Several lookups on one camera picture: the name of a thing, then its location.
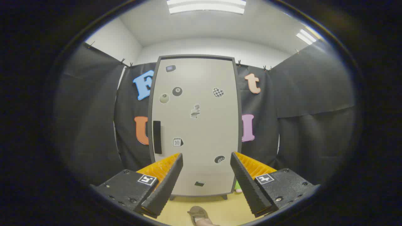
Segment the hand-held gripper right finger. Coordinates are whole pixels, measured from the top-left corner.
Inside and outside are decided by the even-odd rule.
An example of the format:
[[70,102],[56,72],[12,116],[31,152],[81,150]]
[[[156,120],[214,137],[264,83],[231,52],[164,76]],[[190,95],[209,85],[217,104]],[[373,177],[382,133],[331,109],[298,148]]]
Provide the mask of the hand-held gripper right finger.
[[289,168],[276,170],[238,152],[231,154],[230,166],[256,218],[289,207],[320,187]]

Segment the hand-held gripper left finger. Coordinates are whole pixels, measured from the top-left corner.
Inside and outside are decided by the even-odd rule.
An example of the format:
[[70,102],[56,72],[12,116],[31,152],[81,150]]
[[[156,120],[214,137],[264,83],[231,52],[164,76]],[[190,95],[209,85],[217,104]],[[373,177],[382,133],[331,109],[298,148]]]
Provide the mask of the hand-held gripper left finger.
[[174,189],[183,167],[181,153],[152,163],[138,171],[124,169],[98,186],[95,195],[127,215],[157,218]]

